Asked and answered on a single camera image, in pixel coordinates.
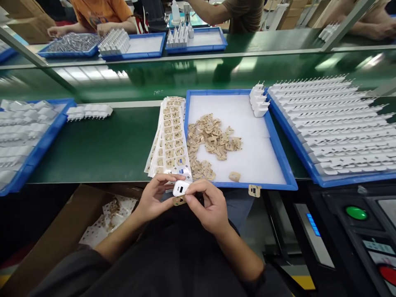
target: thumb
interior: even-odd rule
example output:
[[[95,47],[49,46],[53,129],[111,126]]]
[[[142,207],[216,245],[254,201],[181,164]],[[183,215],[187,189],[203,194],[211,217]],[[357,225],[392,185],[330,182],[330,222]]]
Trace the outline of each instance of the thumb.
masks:
[[[186,195],[184,199],[186,199],[190,209],[199,220],[201,220],[206,215],[206,209],[197,200],[197,198],[195,198],[194,195]]]

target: hand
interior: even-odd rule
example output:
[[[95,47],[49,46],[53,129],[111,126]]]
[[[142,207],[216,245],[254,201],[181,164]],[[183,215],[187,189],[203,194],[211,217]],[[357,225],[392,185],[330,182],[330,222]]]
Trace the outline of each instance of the hand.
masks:
[[[368,30],[368,37],[374,40],[382,40],[396,34],[396,22],[372,24]]]
[[[167,182],[175,182],[177,180],[185,180],[186,177],[179,174],[157,174],[145,187],[139,205],[134,213],[139,216],[142,222],[148,222],[155,219],[164,211],[173,206],[171,198],[161,202],[162,195],[165,190],[173,189],[174,184]]]
[[[203,192],[204,207],[193,195],[195,192]],[[207,179],[193,182],[186,191],[185,199],[202,226],[214,236],[222,235],[231,227],[223,192]]]
[[[98,24],[96,27],[96,30],[100,36],[106,35],[107,32],[111,30],[111,28],[115,27],[116,23],[110,22],[110,23],[103,23],[103,24]]]
[[[51,27],[48,28],[47,33],[50,37],[59,38],[63,35],[66,35],[68,32],[65,27]]]

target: green button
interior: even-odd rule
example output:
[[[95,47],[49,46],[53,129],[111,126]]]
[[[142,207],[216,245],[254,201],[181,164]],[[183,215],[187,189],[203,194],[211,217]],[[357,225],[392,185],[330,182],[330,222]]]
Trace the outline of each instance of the green button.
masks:
[[[358,219],[360,221],[365,221],[368,219],[366,211],[358,208],[357,206],[348,206],[345,208],[345,211],[350,217],[354,219]]]

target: tray of metal pins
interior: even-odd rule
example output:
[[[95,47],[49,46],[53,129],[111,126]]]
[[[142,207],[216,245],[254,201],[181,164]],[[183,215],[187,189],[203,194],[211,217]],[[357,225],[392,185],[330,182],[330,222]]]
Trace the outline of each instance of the tray of metal pins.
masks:
[[[44,47],[37,54],[43,58],[92,57],[98,52],[100,37],[90,33],[69,33]]]

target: orange t-shirt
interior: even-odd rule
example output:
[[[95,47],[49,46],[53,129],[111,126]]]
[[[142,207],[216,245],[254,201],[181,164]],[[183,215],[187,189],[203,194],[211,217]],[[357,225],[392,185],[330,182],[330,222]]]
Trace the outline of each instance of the orange t-shirt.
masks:
[[[124,0],[71,0],[77,20],[87,29],[96,30],[98,24],[121,23],[132,11]]]

